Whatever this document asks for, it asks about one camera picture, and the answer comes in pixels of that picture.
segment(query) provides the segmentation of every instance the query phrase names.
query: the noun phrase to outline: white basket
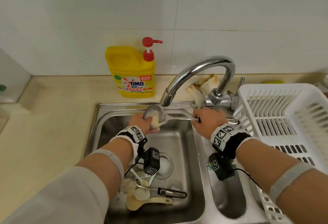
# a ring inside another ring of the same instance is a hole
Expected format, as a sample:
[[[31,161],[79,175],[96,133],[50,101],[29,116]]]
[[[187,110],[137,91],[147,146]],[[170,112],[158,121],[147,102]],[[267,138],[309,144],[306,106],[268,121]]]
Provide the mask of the white basket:
[[[234,117],[252,136],[328,174],[328,100],[319,89],[310,84],[246,84],[238,93]],[[257,189],[271,223],[292,223]]]

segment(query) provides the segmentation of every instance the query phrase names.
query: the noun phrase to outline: hand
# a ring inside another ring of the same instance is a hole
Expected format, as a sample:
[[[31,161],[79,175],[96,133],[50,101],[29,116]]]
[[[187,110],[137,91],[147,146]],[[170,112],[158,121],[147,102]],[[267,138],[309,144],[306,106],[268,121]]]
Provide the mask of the hand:
[[[129,126],[138,126],[144,135],[152,134],[158,132],[158,129],[150,129],[150,123],[152,122],[152,117],[148,117],[146,120],[143,119],[143,114],[134,114],[129,121]]]
[[[215,129],[225,123],[228,123],[227,116],[223,111],[217,112],[214,109],[204,107],[203,109],[195,109],[193,117],[199,117],[201,123],[192,120],[191,124],[195,127],[196,131],[207,139],[211,139],[212,133]]]

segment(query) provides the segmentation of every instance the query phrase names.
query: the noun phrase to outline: stainless steel sink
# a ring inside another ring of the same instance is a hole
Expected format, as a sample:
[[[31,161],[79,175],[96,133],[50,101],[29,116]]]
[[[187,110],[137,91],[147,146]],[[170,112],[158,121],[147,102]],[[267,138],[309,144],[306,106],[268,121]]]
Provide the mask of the stainless steel sink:
[[[154,103],[98,105],[86,155],[108,143],[128,125],[133,114],[143,112],[151,104]],[[193,109],[191,102],[178,102],[172,103],[166,111],[170,115],[190,117]],[[146,204],[132,212],[125,206],[126,194],[118,193],[109,206],[111,223],[267,222],[244,174],[238,172],[223,182],[217,179],[207,166],[208,157],[215,150],[189,121],[169,121],[159,133],[147,138],[146,149],[157,148],[168,154],[174,164],[172,174],[164,180],[154,179],[152,186],[169,188],[174,185],[186,191],[188,196],[185,199],[174,198],[173,205]]]

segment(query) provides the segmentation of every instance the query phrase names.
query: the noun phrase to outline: beige countertop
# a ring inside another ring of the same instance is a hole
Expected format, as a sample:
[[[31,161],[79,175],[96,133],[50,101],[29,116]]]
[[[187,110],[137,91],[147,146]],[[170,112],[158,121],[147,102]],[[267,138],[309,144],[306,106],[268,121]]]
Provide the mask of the beige countertop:
[[[230,85],[234,91],[239,77]],[[319,81],[320,74],[245,75],[245,83]],[[99,103],[158,102],[174,78],[156,76],[156,94],[123,98],[111,76],[35,76],[19,103],[0,104],[0,222],[84,154]],[[193,77],[190,83],[197,81]],[[191,100],[185,88],[174,101]]]

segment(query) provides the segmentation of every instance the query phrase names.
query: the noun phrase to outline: gray elastic band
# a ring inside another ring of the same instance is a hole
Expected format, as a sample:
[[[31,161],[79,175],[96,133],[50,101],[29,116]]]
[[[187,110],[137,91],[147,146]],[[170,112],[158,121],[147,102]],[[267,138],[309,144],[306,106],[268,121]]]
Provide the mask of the gray elastic band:
[[[276,182],[271,186],[269,197],[273,203],[276,203],[279,195],[287,188],[296,178],[304,172],[313,169],[314,167],[307,163],[298,163],[286,171]]]
[[[118,156],[115,153],[113,153],[113,152],[111,152],[109,150],[105,150],[105,149],[95,150],[91,154],[94,154],[94,153],[100,153],[100,154],[103,154],[105,156],[108,156],[108,158],[110,160],[112,160],[114,164],[116,164],[116,166],[117,166],[117,168],[118,168],[118,170],[120,171],[120,174],[121,174],[121,184],[122,184],[123,183],[123,179],[124,179],[124,169],[123,169],[122,162],[118,158]]]

